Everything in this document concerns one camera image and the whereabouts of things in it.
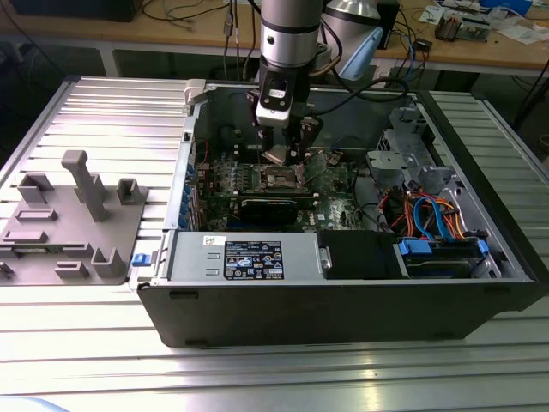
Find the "blue clip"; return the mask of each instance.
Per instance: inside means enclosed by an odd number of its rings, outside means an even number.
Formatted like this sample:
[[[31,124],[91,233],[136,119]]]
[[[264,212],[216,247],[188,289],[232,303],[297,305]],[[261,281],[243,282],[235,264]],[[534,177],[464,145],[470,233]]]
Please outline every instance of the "blue clip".
[[[151,255],[145,253],[137,253],[134,255],[133,259],[131,259],[131,265],[135,268],[150,266],[151,264]]]
[[[432,254],[431,245],[427,240],[404,239],[398,244],[402,256],[415,254]]]
[[[186,229],[187,228],[187,220],[185,219],[184,215],[179,215],[178,225],[179,225],[180,229]]]
[[[479,247],[480,253],[482,253],[482,256],[488,256],[488,252],[490,251],[490,248],[488,247],[488,244],[484,240],[479,240],[477,242],[477,246]]]

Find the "wooden table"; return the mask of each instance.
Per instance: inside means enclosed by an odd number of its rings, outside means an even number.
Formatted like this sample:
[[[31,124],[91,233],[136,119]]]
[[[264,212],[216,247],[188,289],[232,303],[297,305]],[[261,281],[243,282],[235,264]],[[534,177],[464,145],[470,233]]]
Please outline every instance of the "wooden table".
[[[166,2],[170,7],[183,3],[181,0],[166,0]],[[523,45],[499,33],[491,33],[486,43],[466,40],[450,43],[435,40],[434,26],[417,21],[421,16],[421,9],[430,4],[430,1],[402,0],[402,3],[410,26],[419,37],[433,42],[429,60],[425,64],[427,69],[536,76],[549,57],[549,42]],[[195,14],[221,5],[223,5],[222,0],[206,0],[199,6],[183,9],[183,11],[185,14]],[[39,44],[97,49],[108,76],[119,76],[118,64],[113,54],[115,50],[221,55],[225,45],[222,28],[226,9],[195,18],[190,24],[191,30],[176,27],[166,21],[155,21],[142,13],[139,13],[131,23],[116,23],[18,16],[12,8],[9,9],[17,23]],[[162,2],[154,1],[148,8],[148,13],[163,17]],[[249,5],[238,6],[241,56],[251,48],[250,13]],[[549,18],[549,12],[535,17]],[[27,41],[1,11],[0,39],[10,43]],[[259,41],[260,19],[256,16],[254,57],[259,56]],[[229,43],[228,55],[236,55],[234,36]],[[406,55],[406,50],[402,47],[398,36],[393,35],[388,49],[376,52],[373,63],[378,67],[377,76],[386,74],[396,64],[400,65]]]

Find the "barcode label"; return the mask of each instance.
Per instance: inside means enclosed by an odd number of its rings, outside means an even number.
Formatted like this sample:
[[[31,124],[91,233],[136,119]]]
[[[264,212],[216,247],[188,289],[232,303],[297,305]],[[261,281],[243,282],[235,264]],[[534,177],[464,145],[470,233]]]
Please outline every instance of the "barcode label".
[[[226,236],[204,236],[204,246],[224,246]]]

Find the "aluminum profile table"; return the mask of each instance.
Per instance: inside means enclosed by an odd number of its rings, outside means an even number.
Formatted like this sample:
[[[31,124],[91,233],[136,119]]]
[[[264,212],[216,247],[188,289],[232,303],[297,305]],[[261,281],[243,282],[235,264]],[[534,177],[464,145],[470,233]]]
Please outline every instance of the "aluminum profile table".
[[[486,100],[431,92],[504,205],[549,267],[549,176],[524,142]],[[445,164],[443,144],[434,142]]]
[[[3,169],[2,218],[19,199],[22,172],[42,170],[54,185],[72,185],[53,160],[68,147],[85,148],[106,184],[132,176],[150,188],[136,249],[158,247],[184,88],[66,82]],[[130,285],[118,287],[0,288],[0,393],[75,412],[549,409],[548,298],[497,316],[464,341],[175,349],[160,342],[132,291],[136,276],[146,275],[134,270]]]

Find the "workbench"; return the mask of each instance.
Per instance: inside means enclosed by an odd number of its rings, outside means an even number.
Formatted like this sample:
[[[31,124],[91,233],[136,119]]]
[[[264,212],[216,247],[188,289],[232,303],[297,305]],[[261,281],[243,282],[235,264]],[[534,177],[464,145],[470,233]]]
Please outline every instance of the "workbench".
[[[167,0],[171,7],[180,5]],[[434,26],[419,22],[421,9],[431,4],[429,0],[403,0],[403,10],[408,23],[419,37],[433,42],[425,64],[427,69],[454,70],[500,75],[537,76],[549,56],[549,42],[523,45],[499,33],[491,33],[486,43],[458,40],[453,43],[435,40]],[[194,14],[220,7],[222,0],[207,0],[188,9]],[[176,27],[166,21],[155,21],[139,13],[131,23],[112,21],[68,19],[39,16],[18,16],[9,7],[17,23],[39,44],[87,47],[99,51],[107,76],[120,76],[114,52],[133,50],[141,52],[167,52],[186,54],[222,55],[225,45],[222,28],[225,9],[201,15],[194,19],[192,31]],[[148,13],[164,16],[161,1],[148,7]],[[250,6],[238,6],[240,56],[245,56],[252,46]],[[549,12],[532,10],[530,18],[549,18]],[[256,16],[256,49],[253,57],[259,57],[260,19]],[[0,14],[0,39],[12,44],[27,40],[13,27],[5,15]],[[229,42],[229,56],[236,56],[234,36]],[[407,52],[398,36],[393,35],[387,50],[378,50],[372,64],[377,66],[376,77],[385,76],[395,65],[406,59]]]
[[[64,82],[0,171],[0,227],[21,200],[16,185],[24,173],[75,184],[59,161],[66,149],[78,148],[105,185],[129,177],[149,187],[135,252],[158,248],[188,127],[186,85]],[[548,184],[535,177],[546,179],[539,162],[487,102],[433,95],[475,161],[490,169],[505,204],[524,211],[514,216],[529,225],[528,238],[549,264]],[[476,129],[481,135],[472,138]],[[444,155],[441,146],[437,151]],[[509,165],[506,153],[514,156]],[[496,316],[462,341],[168,348],[135,293],[147,270],[133,268],[119,286],[1,287],[0,394],[44,398],[71,412],[541,412],[549,404],[547,297],[525,312]]]

